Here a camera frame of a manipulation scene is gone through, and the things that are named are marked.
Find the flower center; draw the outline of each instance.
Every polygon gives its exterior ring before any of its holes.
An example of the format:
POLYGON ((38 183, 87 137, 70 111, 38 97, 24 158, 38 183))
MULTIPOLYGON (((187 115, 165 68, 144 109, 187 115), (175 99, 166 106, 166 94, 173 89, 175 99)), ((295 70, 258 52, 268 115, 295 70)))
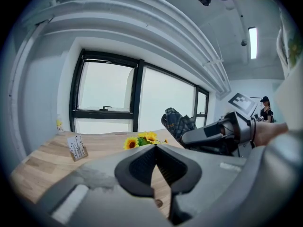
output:
POLYGON ((130 144, 129 144, 129 148, 131 149, 131 148, 134 148, 135 147, 135 143, 134 142, 131 142, 130 144))

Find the person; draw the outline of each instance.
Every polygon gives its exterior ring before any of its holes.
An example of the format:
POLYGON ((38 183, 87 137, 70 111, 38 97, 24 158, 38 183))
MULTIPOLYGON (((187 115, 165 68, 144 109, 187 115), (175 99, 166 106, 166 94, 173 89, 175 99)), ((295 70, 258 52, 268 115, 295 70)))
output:
MULTIPOLYGON (((303 86, 301 78, 303 74, 303 40, 298 27, 286 9, 279 1, 273 1, 280 8, 281 26, 277 36, 276 50, 285 77, 285 81, 275 94, 275 101, 283 113, 286 123, 269 124, 257 122, 254 140, 256 146, 267 145, 273 138, 288 132, 288 130, 303 130, 303 121, 296 116, 301 113, 303 103, 303 96, 300 93, 303 86), (291 111, 287 102, 292 101, 293 98, 296 99, 296 108, 291 111)), ((269 100, 265 100, 264 106, 265 108, 270 108, 269 100)))
POLYGON ((265 96, 261 99, 261 102, 264 105, 264 108, 261 109, 261 117, 264 118, 264 122, 273 123, 273 116, 272 116, 273 112, 271 111, 270 108, 269 98, 265 96))

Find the plaid fabric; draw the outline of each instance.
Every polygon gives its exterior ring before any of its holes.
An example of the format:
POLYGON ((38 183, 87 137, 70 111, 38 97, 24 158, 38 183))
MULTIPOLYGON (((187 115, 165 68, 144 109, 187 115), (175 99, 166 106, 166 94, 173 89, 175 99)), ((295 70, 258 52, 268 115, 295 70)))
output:
POLYGON ((182 146, 184 146, 181 140, 182 135, 196 128, 194 118, 189 118, 187 115, 183 117, 173 108, 165 110, 165 114, 163 115, 161 122, 182 146))

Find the table surface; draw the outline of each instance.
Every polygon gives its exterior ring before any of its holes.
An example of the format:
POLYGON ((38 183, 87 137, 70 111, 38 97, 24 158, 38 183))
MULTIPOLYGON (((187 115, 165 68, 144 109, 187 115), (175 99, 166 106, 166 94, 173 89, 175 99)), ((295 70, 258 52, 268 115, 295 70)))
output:
MULTIPOLYGON (((154 132, 158 134, 159 140, 167 139, 170 145, 182 148, 166 129, 154 132)), ((137 136, 138 133, 82 134, 82 141, 89 155, 74 162, 69 152, 67 138, 75 134, 74 132, 59 133, 26 157, 11 174, 16 192, 36 203, 47 189, 82 164, 123 151, 125 139, 137 136)), ((151 186, 155 191, 155 199, 163 202, 160 207, 161 212, 168 217, 170 187, 157 166, 152 174, 151 186)))

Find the window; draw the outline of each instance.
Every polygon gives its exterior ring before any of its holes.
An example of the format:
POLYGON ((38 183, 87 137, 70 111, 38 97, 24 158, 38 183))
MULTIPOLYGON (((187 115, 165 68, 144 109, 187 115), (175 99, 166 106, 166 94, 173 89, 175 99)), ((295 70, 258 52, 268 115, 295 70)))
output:
POLYGON ((161 117, 169 107, 193 117, 195 87, 170 75, 146 68, 141 97, 139 131, 164 129, 161 117))
POLYGON ((164 129, 161 118, 169 107, 195 117, 197 127, 203 127, 208 92, 142 59, 81 51, 71 85, 71 131, 102 134, 164 129))
POLYGON ((207 111, 208 111, 208 97, 209 93, 201 87, 196 87, 196 104, 195 115, 196 127, 202 128, 206 125, 207 111))

